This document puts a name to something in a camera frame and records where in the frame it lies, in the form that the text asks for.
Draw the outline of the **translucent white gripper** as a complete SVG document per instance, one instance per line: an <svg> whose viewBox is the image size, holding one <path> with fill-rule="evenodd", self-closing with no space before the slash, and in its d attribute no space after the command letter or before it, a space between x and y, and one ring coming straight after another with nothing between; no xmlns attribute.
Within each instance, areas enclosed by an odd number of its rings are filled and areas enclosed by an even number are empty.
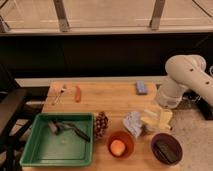
<svg viewBox="0 0 213 171"><path fill-rule="evenodd" d="M167 76L158 88L155 100L164 108L174 109L181 102L182 96L186 90L186 86L178 84L176 81Z"/></svg>

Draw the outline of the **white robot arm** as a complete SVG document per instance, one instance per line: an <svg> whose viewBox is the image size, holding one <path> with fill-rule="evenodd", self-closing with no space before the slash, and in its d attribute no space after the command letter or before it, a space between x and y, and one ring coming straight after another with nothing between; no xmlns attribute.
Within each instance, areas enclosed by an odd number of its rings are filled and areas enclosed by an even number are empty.
<svg viewBox="0 0 213 171"><path fill-rule="evenodd" d="M183 94L192 90L213 107L213 78L205 69L206 61L200 55L170 57L165 64L167 76L157 90L156 102L174 109L182 101Z"/></svg>

